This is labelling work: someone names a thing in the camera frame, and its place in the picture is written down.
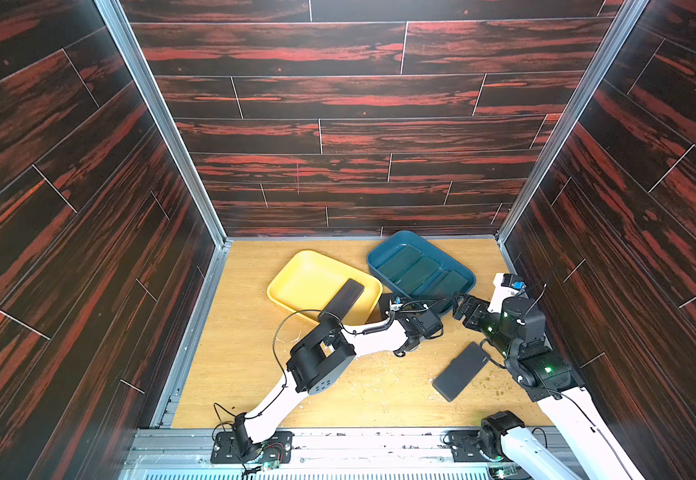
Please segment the black pencil case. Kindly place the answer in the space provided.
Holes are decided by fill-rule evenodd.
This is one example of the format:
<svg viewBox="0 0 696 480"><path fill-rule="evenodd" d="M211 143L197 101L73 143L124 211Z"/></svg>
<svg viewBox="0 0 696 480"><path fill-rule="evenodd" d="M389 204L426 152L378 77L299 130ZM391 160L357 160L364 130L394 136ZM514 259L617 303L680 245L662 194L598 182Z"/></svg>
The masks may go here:
<svg viewBox="0 0 696 480"><path fill-rule="evenodd" d="M488 362L489 356L483 348L479 344L471 342L433 380L432 385L445 400L452 402Z"/></svg>
<svg viewBox="0 0 696 480"><path fill-rule="evenodd" d="M378 320L385 321L389 316L391 306L396 304L398 296L393 293L383 293L377 303Z"/></svg>
<svg viewBox="0 0 696 480"><path fill-rule="evenodd" d="M363 294L364 289L365 287L359 282L348 279L335 296L321 310L317 320L319 322L327 320L343 321Z"/></svg>

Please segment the yellow plastic storage tray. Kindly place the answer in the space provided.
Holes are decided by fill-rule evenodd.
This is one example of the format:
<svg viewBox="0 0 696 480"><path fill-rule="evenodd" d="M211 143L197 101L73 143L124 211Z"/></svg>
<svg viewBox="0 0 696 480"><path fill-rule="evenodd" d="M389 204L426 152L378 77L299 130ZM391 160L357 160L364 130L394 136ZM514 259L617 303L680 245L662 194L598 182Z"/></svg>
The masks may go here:
<svg viewBox="0 0 696 480"><path fill-rule="evenodd" d="M348 279L364 287L343 323L367 322L383 293L381 282L372 275L313 250L295 254L267 287L268 298L289 312L304 310L299 317L315 322L322 310Z"/></svg>

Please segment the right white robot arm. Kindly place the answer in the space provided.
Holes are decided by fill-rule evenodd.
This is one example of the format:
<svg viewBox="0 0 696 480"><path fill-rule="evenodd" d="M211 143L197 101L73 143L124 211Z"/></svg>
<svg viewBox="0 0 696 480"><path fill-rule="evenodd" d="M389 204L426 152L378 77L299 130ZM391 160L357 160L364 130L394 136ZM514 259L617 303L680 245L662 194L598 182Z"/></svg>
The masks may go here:
<svg viewBox="0 0 696 480"><path fill-rule="evenodd" d="M510 294L488 302L457 294L453 316L497 350L504 369L552 421L588 478L643 477L606 426L578 370L548 343L536 300ZM482 421L479 446L486 459L511 461L534 479L579 477L508 411Z"/></svg>

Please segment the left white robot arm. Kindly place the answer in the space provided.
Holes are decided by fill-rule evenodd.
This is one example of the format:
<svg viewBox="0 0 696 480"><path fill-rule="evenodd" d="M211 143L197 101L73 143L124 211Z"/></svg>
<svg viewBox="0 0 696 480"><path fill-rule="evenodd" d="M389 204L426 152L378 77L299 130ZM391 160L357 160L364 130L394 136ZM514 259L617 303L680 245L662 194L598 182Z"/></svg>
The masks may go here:
<svg viewBox="0 0 696 480"><path fill-rule="evenodd" d="M393 306L385 321L357 326L346 326L324 312L320 323L290 350L272 391L252 411L235 416L232 432L240 457L255 457L306 397L334 386L354 360L380 352L403 357L442 334L443 323L430 308Z"/></svg>

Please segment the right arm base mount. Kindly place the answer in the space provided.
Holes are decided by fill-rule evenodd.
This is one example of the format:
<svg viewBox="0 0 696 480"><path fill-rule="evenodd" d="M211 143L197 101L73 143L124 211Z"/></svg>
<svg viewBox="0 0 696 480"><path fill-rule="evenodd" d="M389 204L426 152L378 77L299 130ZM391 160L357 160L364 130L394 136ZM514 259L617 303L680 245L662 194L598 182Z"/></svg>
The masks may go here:
<svg viewBox="0 0 696 480"><path fill-rule="evenodd" d="M501 462L500 436L491 430L451 430L443 437L455 463Z"/></svg>

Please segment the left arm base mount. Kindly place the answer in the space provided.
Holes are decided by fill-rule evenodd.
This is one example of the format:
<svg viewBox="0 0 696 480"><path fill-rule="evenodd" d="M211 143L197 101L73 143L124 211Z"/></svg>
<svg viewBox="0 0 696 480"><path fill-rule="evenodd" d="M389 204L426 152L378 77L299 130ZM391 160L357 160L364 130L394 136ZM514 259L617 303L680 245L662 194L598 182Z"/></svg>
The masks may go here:
<svg viewBox="0 0 696 480"><path fill-rule="evenodd" d="M257 464L276 468L290 462L293 438L292 431L277 430L268 440L252 444L248 440L239 442L231 431L218 431L214 435L210 463Z"/></svg>

